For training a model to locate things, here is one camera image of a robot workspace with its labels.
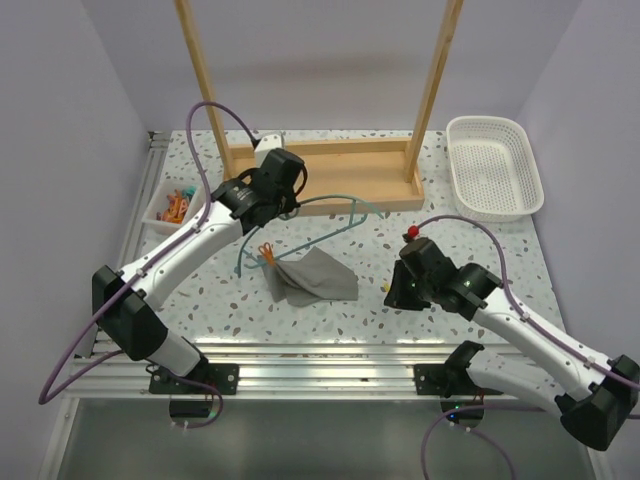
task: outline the white robotic arm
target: white robotic arm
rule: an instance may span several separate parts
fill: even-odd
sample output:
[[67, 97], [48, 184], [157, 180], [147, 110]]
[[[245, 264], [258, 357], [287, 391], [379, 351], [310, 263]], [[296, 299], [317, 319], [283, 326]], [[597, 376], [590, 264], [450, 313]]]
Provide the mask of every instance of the white robotic arm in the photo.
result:
[[585, 445], [606, 450], [638, 401], [637, 390], [618, 379], [637, 384], [638, 364], [624, 355], [612, 360], [581, 344], [529, 309], [482, 266], [456, 268], [432, 240], [414, 235], [405, 236], [408, 244], [396, 261], [385, 305], [422, 310], [436, 303], [500, 335], [541, 367], [466, 341], [430, 381], [445, 396], [470, 388], [513, 395], [559, 416]]
[[[306, 180], [306, 169], [300, 158], [282, 146], [280, 135], [263, 137], [255, 149], [259, 166], [223, 182], [212, 193], [208, 212], [203, 207], [161, 245], [119, 272], [104, 266], [94, 274], [94, 312], [124, 285], [137, 279], [135, 291], [129, 289], [98, 320], [132, 360], [149, 360], [177, 377], [200, 382], [206, 379], [206, 358], [187, 340], [168, 330], [154, 311], [218, 250], [299, 206], [296, 196], [301, 188], [296, 192], [294, 185], [300, 173]], [[243, 181], [246, 178], [250, 178], [249, 183]]]

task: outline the wooden frame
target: wooden frame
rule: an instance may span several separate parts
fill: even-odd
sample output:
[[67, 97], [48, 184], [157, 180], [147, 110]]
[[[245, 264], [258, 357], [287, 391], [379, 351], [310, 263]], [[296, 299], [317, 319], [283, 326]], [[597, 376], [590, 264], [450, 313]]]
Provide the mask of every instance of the wooden frame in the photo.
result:
[[[202, 50], [189, 0], [174, 0], [191, 62], [204, 100], [215, 100], [215, 90]], [[286, 148], [305, 160], [309, 181], [301, 200], [343, 193], [361, 197], [383, 211], [419, 210], [425, 196], [417, 167], [420, 148], [435, 103], [464, 0], [447, 0], [422, 101], [411, 138], [319, 140], [287, 143]], [[225, 178], [255, 166], [249, 145], [229, 146], [220, 114], [207, 109]], [[348, 213], [348, 200], [326, 200], [305, 205], [303, 215]]]

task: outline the black mounting bracket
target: black mounting bracket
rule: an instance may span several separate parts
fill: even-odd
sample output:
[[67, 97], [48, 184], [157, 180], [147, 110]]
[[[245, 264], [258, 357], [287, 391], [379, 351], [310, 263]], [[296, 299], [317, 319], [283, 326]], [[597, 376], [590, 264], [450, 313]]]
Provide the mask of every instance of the black mounting bracket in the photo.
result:
[[[413, 381], [418, 395], [438, 395], [449, 398], [451, 395], [476, 395], [479, 388], [473, 383], [460, 382], [452, 388], [447, 376], [447, 367], [443, 363], [425, 363], [413, 366]], [[502, 395], [502, 392], [482, 389], [483, 395]]]
[[[204, 369], [204, 378], [198, 381], [212, 385], [221, 395], [236, 394], [240, 378], [240, 366], [237, 363], [207, 363]], [[207, 393], [201, 388], [176, 382], [162, 368], [150, 373], [149, 393], [152, 395], [197, 395]]]

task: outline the metal frame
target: metal frame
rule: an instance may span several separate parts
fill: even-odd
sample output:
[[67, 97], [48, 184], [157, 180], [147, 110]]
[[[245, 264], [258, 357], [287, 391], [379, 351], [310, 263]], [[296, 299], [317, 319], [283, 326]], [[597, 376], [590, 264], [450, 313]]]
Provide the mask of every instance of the metal frame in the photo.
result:
[[[158, 181], [169, 144], [169, 134], [155, 134], [147, 156], [140, 195], [132, 212], [120, 264], [135, 259], [142, 241], [139, 222]], [[98, 332], [93, 353], [114, 349], [112, 340]], [[216, 344], [198, 343], [211, 362], [240, 365], [237, 399], [283, 400], [411, 400], [439, 402], [438, 396], [416, 395], [413, 365], [441, 363], [457, 347], [454, 344]], [[487, 345], [492, 352], [523, 359], [515, 347]], [[76, 359], [72, 370], [89, 362]], [[168, 398], [148, 393], [149, 375], [144, 362], [114, 357], [75, 382], [63, 395], [54, 430], [40, 469], [39, 480], [57, 478], [69, 442], [80, 399], [158, 399]], [[459, 400], [470, 397], [459, 397]], [[506, 395], [495, 401], [514, 402]], [[605, 454], [586, 449], [585, 458], [592, 464], [597, 480], [613, 479]]]

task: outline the small container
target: small container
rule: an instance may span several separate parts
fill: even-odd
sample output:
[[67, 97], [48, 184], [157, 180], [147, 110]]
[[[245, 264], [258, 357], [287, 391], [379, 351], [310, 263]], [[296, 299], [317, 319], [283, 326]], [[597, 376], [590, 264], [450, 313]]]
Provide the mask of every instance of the small container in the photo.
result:
[[[196, 191], [193, 194], [191, 202], [189, 202], [189, 208], [187, 208], [187, 212], [184, 215], [182, 223], [171, 223], [156, 220], [157, 213], [163, 214], [167, 208], [169, 208], [169, 199], [167, 198], [167, 195], [174, 195], [176, 190], [180, 192], [186, 188], [192, 187], [196, 187]], [[153, 197], [151, 197], [151, 201], [149, 202], [147, 209], [144, 211], [144, 215], [142, 215], [142, 223], [148, 225], [159, 234], [168, 236], [178, 230], [182, 224], [191, 220], [203, 205], [204, 188], [201, 185], [198, 185], [198, 182], [165, 179], [160, 182], [156, 191], [153, 193]]]
[[481, 222], [537, 212], [544, 192], [524, 129], [500, 117], [467, 116], [447, 125], [456, 208]]

